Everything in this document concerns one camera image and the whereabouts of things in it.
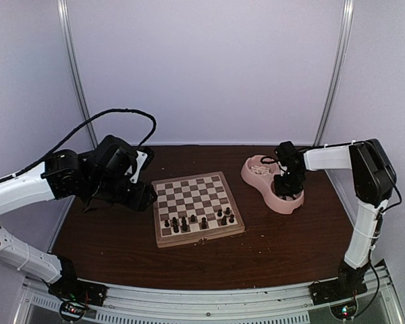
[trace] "chessboard border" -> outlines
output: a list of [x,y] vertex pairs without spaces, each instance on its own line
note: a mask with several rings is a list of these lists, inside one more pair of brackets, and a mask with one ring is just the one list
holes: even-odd
[[232,229],[232,226],[218,227],[218,228],[214,229],[216,232],[212,232],[211,234],[206,235],[204,237],[201,237],[201,234],[200,234],[201,232],[198,231],[195,233],[189,233],[188,235],[185,235],[185,237],[182,237],[181,240],[178,240],[178,238],[180,238],[179,236],[169,236],[166,238],[162,237],[159,212],[158,211],[157,211],[157,213],[155,212],[156,210],[159,209],[158,201],[156,200],[156,202],[153,204],[153,218],[155,219],[156,245],[158,248],[167,248],[170,246],[197,243],[201,240],[212,240],[215,238],[222,238],[222,237],[226,237],[226,236],[230,236],[230,235],[241,234],[244,232],[245,226],[244,226],[242,216],[237,207],[236,200],[234,199],[234,195],[232,194],[232,191],[230,190],[230,186],[228,186],[228,182],[222,171],[194,174],[194,175],[188,175],[186,177],[170,178],[170,179],[165,179],[165,180],[157,180],[157,181],[153,181],[152,185],[153,185],[153,188],[156,188],[156,186],[158,184],[168,184],[171,182],[179,182],[179,181],[186,181],[186,180],[191,180],[191,179],[196,179],[196,178],[207,178],[207,177],[213,177],[213,176],[219,176],[221,178],[221,182],[227,193],[227,197],[228,197],[229,203],[231,205],[231,208],[233,211],[235,211],[234,216],[236,217],[237,225],[234,225],[234,229]]

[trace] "wooden table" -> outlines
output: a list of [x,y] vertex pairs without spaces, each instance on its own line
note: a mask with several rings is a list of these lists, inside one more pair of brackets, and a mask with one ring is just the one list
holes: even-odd
[[156,146],[146,181],[222,171],[246,232],[204,245],[157,248],[153,210],[119,205],[82,213],[76,199],[53,252],[71,258],[78,276],[145,288],[216,290],[297,284],[337,276],[352,226],[323,171],[308,172],[304,206],[269,209],[240,177],[245,160],[266,146]]

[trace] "robotic arm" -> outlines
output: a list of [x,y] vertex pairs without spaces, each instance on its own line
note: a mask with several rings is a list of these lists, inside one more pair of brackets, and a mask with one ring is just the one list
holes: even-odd
[[[151,149],[138,151],[112,135],[90,152],[53,153],[30,171],[0,182],[0,215],[31,203],[71,195],[80,197],[86,205],[92,199],[101,199],[144,211],[157,195],[150,184],[138,178],[153,157]],[[50,293],[59,298],[82,296],[85,301],[88,295],[89,303],[103,303],[105,286],[79,281],[71,260],[43,253],[1,226],[0,260],[41,278],[49,285]]]
[[306,171],[352,170],[358,213],[338,280],[313,284],[310,292],[315,304],[351,297],[354,292],[366,292],[362,282],[370,267],[370,251],[378,240],[383,214],[396,184],[396,173],[383,147],[378,140],[371,139],[300,152],[291,142],[284,142],[275,152],[285,170],[274,179],[275,192],[279,196],[300,193]]

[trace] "pink container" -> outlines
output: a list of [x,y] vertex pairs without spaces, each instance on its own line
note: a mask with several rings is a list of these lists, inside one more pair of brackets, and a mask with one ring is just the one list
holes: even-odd
[[[294,209],[300,207],[304,203],[304,191],[297,195],[294,199],[287,197],[287,200],[284,200],[276,196],[274,191],[273,177],[275,174],[280,174],[281,170],[277,163],[274,164],[262,164],[261,158],[264,155],[255,155],[246,160],[242,168],[242,178],[252,187],[255,187],[262,195],[265,201],[265,204],[280,214],[291,214]],[[256,174],[252,171],[252,167],[268,167],[270,169],[270,174]]]

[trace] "light chessboard square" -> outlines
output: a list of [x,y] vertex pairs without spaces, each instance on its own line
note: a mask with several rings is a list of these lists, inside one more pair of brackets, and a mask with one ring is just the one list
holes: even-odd
[[[158,194],[153,211],[159,248],[244,232],[242,217],[222,172],[159,180],[152,185]],[[227,208],[230,209],[230,214],[227,215],[226,225],[222,225],[222,217]],[[222,217],[217,216],[220,209]],[[176,231],[173,230],[174,219],[177,222]],[[183,227],[183,221],[186,222],[187,229],[186,226]]]

